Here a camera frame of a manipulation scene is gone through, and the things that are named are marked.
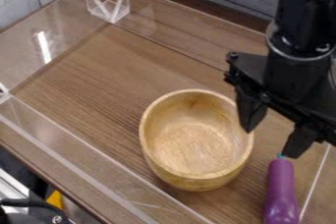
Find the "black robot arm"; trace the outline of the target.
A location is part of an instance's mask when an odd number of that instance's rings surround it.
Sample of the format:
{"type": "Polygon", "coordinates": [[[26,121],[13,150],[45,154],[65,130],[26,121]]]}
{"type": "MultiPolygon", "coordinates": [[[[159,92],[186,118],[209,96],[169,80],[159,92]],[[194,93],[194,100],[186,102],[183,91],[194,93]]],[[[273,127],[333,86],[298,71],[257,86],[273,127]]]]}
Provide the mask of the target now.
{"type": "Polygon", "coordinates": [[[253,132],[270,110],[294,122],[282,155],[301,157],[318,142],[336,146],[336,0],[279,0],[269,54],[233,51],[241,126],[253,132]]]}

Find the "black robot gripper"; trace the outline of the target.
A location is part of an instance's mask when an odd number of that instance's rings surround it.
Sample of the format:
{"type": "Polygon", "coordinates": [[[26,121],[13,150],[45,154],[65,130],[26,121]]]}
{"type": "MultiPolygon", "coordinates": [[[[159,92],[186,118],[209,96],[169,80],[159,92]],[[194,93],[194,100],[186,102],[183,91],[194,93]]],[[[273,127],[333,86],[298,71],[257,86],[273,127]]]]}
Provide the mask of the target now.
{"type": "Polygon", "coordinates": [[[269,54],[233,51],[225,79],[235,86],[239,122],[251,133],[275,110],[294,122],[282,155],[298,159],[317,142],[336,146],[335,41],[305,46],[275,34],[269,54]]]}

